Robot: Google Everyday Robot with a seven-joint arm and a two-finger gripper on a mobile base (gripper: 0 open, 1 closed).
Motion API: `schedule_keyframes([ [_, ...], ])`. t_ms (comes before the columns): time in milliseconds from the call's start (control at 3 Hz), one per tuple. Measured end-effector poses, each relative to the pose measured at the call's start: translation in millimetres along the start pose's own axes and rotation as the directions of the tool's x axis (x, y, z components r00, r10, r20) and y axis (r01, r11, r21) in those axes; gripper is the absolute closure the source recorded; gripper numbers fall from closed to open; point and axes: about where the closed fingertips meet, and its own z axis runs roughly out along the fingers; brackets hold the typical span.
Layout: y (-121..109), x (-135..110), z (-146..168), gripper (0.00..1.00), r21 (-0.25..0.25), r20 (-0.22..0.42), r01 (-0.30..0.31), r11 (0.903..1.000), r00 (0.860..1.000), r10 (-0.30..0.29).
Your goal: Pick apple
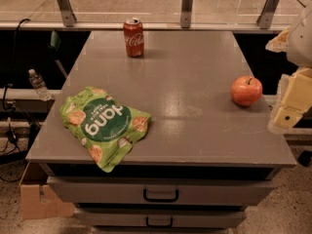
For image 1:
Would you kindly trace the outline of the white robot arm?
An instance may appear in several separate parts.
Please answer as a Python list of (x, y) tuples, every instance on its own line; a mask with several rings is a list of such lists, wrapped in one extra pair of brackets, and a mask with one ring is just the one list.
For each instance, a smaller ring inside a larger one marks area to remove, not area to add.
[(312, 107), (312, 3), (266, 49), (285, 52), (287, 60), (298, 66), (292, 75), (281, 76), (267, 125), (271, 133), (283, 135)]

